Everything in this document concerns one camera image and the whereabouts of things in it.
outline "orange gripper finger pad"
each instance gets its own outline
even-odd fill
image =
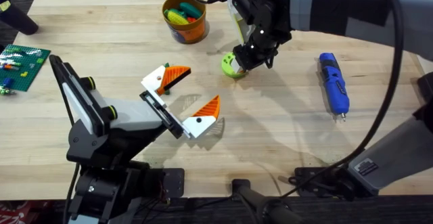
[[[205,106],[203,106],[202,109],[198,110],[193,116],[214,116],[216,119],[218,119],[219,107],[220,101],[219,95],[217,95]]]
[[[162,78],[161,86],[156,90],[156,93],[162,95],[167,89],[170,89],[190,73],[191,68],[187,66],[171,66],[165,68],[164,78]]]

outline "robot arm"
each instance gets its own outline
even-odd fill
[[[399,0],[404,14],[404,49],[433,60],[433,0]],[[393,45],[387,0],[232,0],[239,15],[255,27],[248,41],[233,49],[233,69],[272,67],[277,46],[290,31],[318,31]]]
[[[433,60],[433,0],[399,1],[403,9],[404,49]],[[394,45],[394,22],[388,0],[232,2],[243,22],[254,28],[248,41],[233,49],[235,60],[231,66],[236,72],[264,63],[272,67],[278,46],[291,39],[291,30]],[[323,181],[334,187],[330,194],[349,200],[376,195],[396,180],[433,167],[433,126],[427,119],[432,110],[430,102],[348,164],[324,177]]]

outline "lego brick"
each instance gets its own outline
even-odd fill
[[[51,51],[19,45],[8,45],[0,55],[0,60],[13,60],[21,63],[19,70],[0,70],[0,81],[4,78],[14,80],[12,90],[27,91],[44,61]]]

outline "black mount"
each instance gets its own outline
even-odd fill
[[[247,179],[234,179],[231,182],[232,199],[243,200],[255,214],[259,223],[274,224],[314,224],[312,219],[305,219],[295,214],[289,207],[288,199],[265,197],[250,188]]]
[[[295,169],[295,176],[289,177],[289,183],[298,186],[309,177],[316,175],[325,167],[298,167]],[[305,187],[298,190],[299,196],[304,197],[337,197],[348,201],[355,198],[368,198],[377,195],[371,194],[358,182],[346,169],[341,167],[332,169],[316,179],[312,180]]]

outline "sticker label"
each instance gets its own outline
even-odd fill
[[[374,163],[371,159],[366,158],[362,162],[360,162],[358,165],[354,167],[354,169],[361,174],[361,176],[367,176],[368,174],[374,172],[379,167],[376,163]]]
[[[180,43],[188,43],[200,38],[204,34],[205,22],[191,30],[177,30],[168,24],[171,29],[171,35]]]

